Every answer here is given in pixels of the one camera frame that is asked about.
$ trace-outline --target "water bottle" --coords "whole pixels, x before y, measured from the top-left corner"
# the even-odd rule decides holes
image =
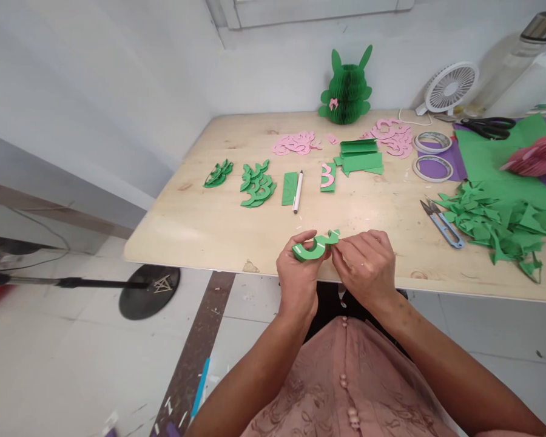
[[[510,50],[487,83],[463,110],[469,118],[479,118],[528,69],[534,60],[546,51],[546,12],[540,12],[520,34],[517,44]]]

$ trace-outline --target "person's hand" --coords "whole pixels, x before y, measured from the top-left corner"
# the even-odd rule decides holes
[[[305,241],[316,234],[316,230],[310,230],[291,237],[277,258],[277,273],[281,284],[279,315],[305,318],[310,322],[317,312],[317,273],[322,262],[329,258],[330,252],[326,251],[317,260],[300,262],[291,250],[300,243],[305,249],[311,249],[314,242]]]
[[[395,260],[383,231],[361,232],[332,245],[332,262],[343,284],[371,313],[387,309],[397,298]]]

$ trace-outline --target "black round base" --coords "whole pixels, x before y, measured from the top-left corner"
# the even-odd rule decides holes
[[[124,288],[120,295],[120,313],[129,320],[147,319],[164,308],[180,282],[180,269],[143,265],[129,278],[130,282],[146,282],[146,289]]]

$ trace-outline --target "scissors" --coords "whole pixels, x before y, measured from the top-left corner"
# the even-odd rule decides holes
[[[447,240],[447,243],[449,243],[451,246],[453,246],[456,249],[462,249],[465,247],[465,242],[461,238],[461,236],[457,233],[457,231],[451,226],[449,221],[445,218],[439,207],[435,202],[433,202],[428,197],[426,198],[426,202],[420,201],[420,204],[423,206],[423,209],[425,210],[426,214],[431,217],[431,220],[433,223],[438,227],[439,231],[443,236],[445,237],[445,240]]]
[[[448,115],[435,115],[435,118],[459,123],[488,140],[506,140],[510,136],[510,129],[516,125],[514,119],[505,117],[455,118]]]

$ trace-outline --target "small white fan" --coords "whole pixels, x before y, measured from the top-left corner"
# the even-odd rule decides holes
[[[453,115],[453,108],[463,101],[478,78],[479,69],[471,62],[459,62],[445,67],[426,84],[425,102],[415,112],[423,115],[428,110],[447,111],[447,115]]]

